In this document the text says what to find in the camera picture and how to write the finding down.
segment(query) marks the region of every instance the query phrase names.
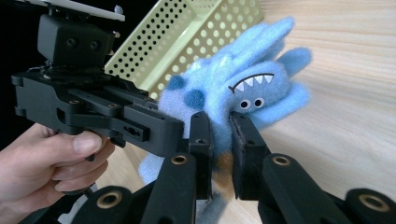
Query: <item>plush ear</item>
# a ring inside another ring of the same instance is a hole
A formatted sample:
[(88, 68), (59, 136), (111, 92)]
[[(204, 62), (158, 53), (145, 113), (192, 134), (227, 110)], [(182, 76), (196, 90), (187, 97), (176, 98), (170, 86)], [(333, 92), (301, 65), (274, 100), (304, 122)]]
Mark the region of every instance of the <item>plush ear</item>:
[(248, 116), (256, 128), (262, 130), (304, 107), (309, 99), (309, 92), (304, 86), (292, 83), (287, 97), (274, 105), (248, 114)]
[(284, 39), (293, 26), (294, 19), (287, 17), (266, 27), (260, 35), (254, 39), (249, 39), (246, 47), (241, 49), (238, 55), (235, 55), (234, 66), (245, 68), (244, 64), (252, 65), (255, 63), (269, 49)]
[(289, 77), (303, 70), (312, 59), (311, 51), (307, 48), (297, 48), (286, 51), (277, 61), (283, 63)]

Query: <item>fingernail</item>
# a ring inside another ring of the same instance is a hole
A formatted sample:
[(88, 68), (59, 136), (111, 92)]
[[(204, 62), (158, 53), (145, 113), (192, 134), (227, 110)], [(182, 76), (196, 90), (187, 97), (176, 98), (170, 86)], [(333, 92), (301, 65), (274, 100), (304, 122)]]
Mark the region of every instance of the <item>fingernail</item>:
[(73, 141), (73, 148), (77, 154), (94, 153), (102, 145), (102, 139), (92, 133), (82, 133)]

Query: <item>yellow plastic basket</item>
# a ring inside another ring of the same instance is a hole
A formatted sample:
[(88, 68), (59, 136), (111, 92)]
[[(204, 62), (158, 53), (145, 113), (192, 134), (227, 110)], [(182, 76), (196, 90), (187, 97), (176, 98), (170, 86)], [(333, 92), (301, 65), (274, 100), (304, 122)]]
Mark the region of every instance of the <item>yellow plastic basket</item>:
[(258, 0), (160, 0), (106, 63), (158, 99), (174, 74), (262, 21)]

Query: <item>wood grain surface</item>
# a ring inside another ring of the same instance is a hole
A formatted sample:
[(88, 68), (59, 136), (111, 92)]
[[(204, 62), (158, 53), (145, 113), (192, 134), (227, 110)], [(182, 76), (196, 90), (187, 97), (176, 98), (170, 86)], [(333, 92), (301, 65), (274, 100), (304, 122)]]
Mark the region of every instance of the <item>wood grain surface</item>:
[[(396, 1), (261, 1), (264, 20), (292, 16), (287, 49), (312, 63), (295, 79), (310, 90), (302, 110), (262, 131), (268, 147), (296, 159), (326, 191), (378, 190), (396, 201)], [(137, 190), (144, 152), (111, 156), (97, 181)], [(257, 203), (232, 201), (219, 223), (261, 223)]]

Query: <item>blue plush monster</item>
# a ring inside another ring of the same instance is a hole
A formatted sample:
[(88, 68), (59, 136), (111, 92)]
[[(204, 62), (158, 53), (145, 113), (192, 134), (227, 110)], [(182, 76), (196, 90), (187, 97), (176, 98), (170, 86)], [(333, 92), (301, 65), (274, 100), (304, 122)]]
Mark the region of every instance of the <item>blue plush monster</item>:
[[(182, 75), (173, 76), (161, 95), (160, 110), (185, 122), (186, 138), (191, 115), (205, 111), (209, 116), (214, 134), (213, 180), (225, 197), (233, 193), (230, 113), (246, 114), (261, 130), (309, 100), (306, 88), (291, 77), (310, 63), (310, 51), (291, 49), (277, 58), (293, 25), (293, 18), (287, 17), (250, 27), (212, 57), (199, 59)], [(156, 178), (161, 164), (162, 158), (154, 155), (142, 161), (139, 172), (146, 183)]]

